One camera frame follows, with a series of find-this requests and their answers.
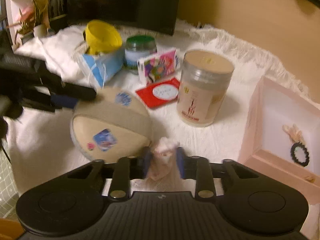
clear plastic container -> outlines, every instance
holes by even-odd
[[[177,111],[192,126],[213,123],[230,84],[233,64],[226,58],[204,50],[185,54]]]
[[[138,75],[138,59],[157,52],[156,41],[147,35],[132,36],[125,44],[124,67]]]

sticker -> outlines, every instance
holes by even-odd
[[[96,146],[93,143],[87,143],[87,148],[89,151],[93,151]]]
[[[127,93],[119,93],[116,95],[115,102],[117,104],[122,104],[123,106],[129,106],[131,101],[132,101],[131,96],[128,95]]]
[[[173,100],[178,95],[178,89],[173,85],[163,84],[153,89],[152,94],[162,100]]]
[[[102,150],[103,152],[106,152],[113,145],[117,143],[116,138],[112,135],[112,133],[108,129],[105,129],[100,133],[96,134],[93,137],[93,139],[97,143],[100,150]]]

beige wall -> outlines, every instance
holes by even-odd
[[[320,102],[320,9],[306,0],[180,0],[178,17],[211,23],[277,55]]]

potted plant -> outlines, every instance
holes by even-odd
[[[18,34],[22,35],[21,43],[24,44],[31,38],[33,38],[33,28],[34,28],[34,8],[33,6],[27,6],[22,11],[19,9],[19,14],[15,19],[17,22],[7,26],[7,28],[15,27],[20,25],[21,28],[16,31],[14,37],[14,44],[17,44],[17,36]]]
[[[42,38],[42,37],[45,37],[48,33],[46,26],[42,23],[46,5],[41,6],[41,3],[39,2],[39,0],[32,0],[32,2],[34,5],[34,12],[35,12],[33,34],[35,37]]]

white string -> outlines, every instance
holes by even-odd
[[[91,75],[93,74],[93,73],[92,73],[92,70],[94,70],[94,68],[96,68],[96,67],[97,67],[97,63],[95,62],[95,63],[92,65],[92,67],[90,68],[90,73],[89,73],[88,79],[87,79],[88,85],[90,85],[89,80],[90,80]]]
[[[97,63],[94,63],[94,64],[92,65],[92,67],[90,68],[90,73],[89,73],[89,75],[88,75],[88,80],[87,80],[88,85],[90,85],[89,79],[90,79],[91,75],[93,74],[92,71],[93,71],[96,67],[97,67]],[[105,84],[105,82],[106,82],[106,75],[107,75],[106,64],[103,64],[103,67],[104,67],[104,77],[103,77],[102,88],[104,88],[104,84]]]
[[[104,78],[103,78],[102,88],[104,88],[104,83],[106,82],[106,72],[107,72],[106,64],[103,64],[103,66],[104,66]]]

